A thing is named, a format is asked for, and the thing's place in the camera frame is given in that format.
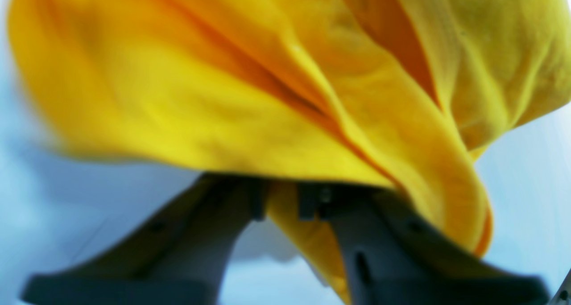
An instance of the yellow cloth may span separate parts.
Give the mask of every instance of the yellow cloth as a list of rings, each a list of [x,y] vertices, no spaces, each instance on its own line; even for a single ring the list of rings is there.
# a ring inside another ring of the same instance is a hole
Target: yellow cloth
[[[10,41],[58,149],[389,187],[482,255],[473,161],[571,96],[565,0],[12,0]],[[349,302],[330,228],[269,215]]]

